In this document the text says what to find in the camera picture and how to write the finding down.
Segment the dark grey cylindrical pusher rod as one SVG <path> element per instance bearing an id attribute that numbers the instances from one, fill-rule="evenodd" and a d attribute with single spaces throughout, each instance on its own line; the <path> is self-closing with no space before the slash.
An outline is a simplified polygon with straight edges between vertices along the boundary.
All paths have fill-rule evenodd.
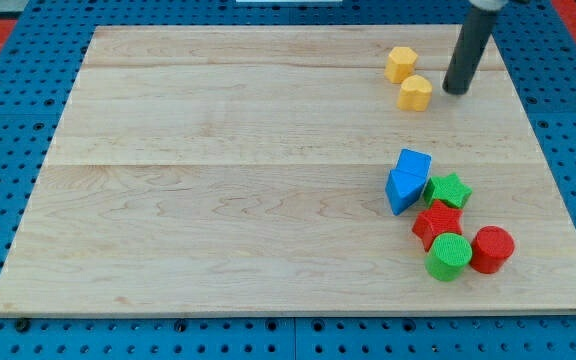
<path id="1" fill-rule="evenodd" d="M 452 95 L 468 92 L 492 30 L 498 10 L 485 10 L 472 5 L 461 27 L 442 88 Z"/>

